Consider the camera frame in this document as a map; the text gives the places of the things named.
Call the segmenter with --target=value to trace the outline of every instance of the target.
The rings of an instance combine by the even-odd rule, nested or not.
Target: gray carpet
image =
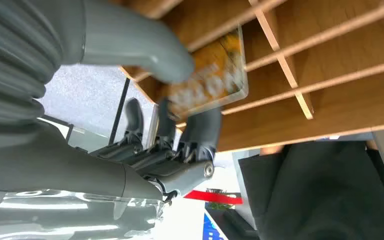
[[[116,66],[63,66],[46,85],[46,95],[39,102],[45,107],[45,114],[109,137],[125,80],[126,77]],[[141,104],[144,136],[147,136],[154,105],[132,82],[126,100],[130,98],[137,98]],[[121,139],[126,125],[123,113],[116,139]]]

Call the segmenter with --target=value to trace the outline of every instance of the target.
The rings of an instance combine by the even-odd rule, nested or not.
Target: wooden shelf
[[[242,25],[249,94],[223,106],[219,151],[384,129],[384,0],[139,2],[160,2],[191,53]],[[150,73],[125,70],[150,101],[165,95]]]
[[[242,26],[242,35],[247,63],[274,52],[257,19]]]
[[[384,64],[384,20],[359,28],[294,55],[300,86],[347,78]]]
[[[223,116],[218,150],[252,149],[384,129],[384,73],[311,93],[317,115],[293,98]]]

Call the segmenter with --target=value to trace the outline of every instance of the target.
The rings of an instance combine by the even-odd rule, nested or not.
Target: wooden shelf slat
[[[384,64],[384,19],[294,55],[300,86]]]
[[[276,8],[275,11],[277,14],[281,14],[279,13],[279,9]],[[336,16],[335,15],[329,15],[329,19],[335,19]],[[277,55],[284,55],[284,56],[291,56],[291,55],[294,55],[298,52],[301,52],[303,50],[306,50],[308,48],[311,48],[313,46],[316,46],[318,44],[321,44],[321,43],[324,43],[326,41],[329,41],[331,39],[334,39],[336,37],[339,37],[341,35],[344,35],[346,33],[349,33],[351,31],[355,31],[356,29],[359,29],[363,26],[366,26],[366,25],[369,25],[371,23],[374,23],[376,21],[379,21],[381,19],[384,18],[384,1],[382,1],[382,4],[379,5],[379,7],[377,8],[374,8],[366,13],[363,13],[361,15],[358,15],[356,17],[353,17],[353,18],[350,18],[349,20],[346,20],[338,25],[334,25],[328,29],[321,29],[320,32],[314,34],[314,35],[311,35],[311,36],[308,36],[307,38],[303,39],[303,40],[294,40],[294,43],[289,45],[289,46],[284,46],[281,44],[281,49],[279,51],[276,51],[272,54],[269,54],[269,55],[266,55],[266,56],[261,56],[260,59],[257,59],[253,62],[249,62],[245,69],[247,71],[252,71],[256,68],[259,68],[261,66],[264,66],[264,65],[267,65],[267,64],[270,64],[274,61],[276,61],[276,58],[277,58]],[[285,39],[288,37],[287,36],[288,32],[285,31],[284,35],[285,35]]]
[[[291,144],[384,129],[384,73],[311,93],[316,117],[288,98],[223,116],[218,151]]]

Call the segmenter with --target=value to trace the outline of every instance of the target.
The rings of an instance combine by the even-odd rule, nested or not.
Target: robotic arm
[[[192,117],[177,151],[166,112],[157,144],[145,151],[133,129],[122,142],[86,154],[37,121],[44,109],[34,99],[43,97],[60,65],[75,63],[138,65],[168,84],[187,80],[194,70],[167,27],[125,8],[101,0],[0,0],[1,191],[63,189],[161,200],[212,176],[219,109]]]

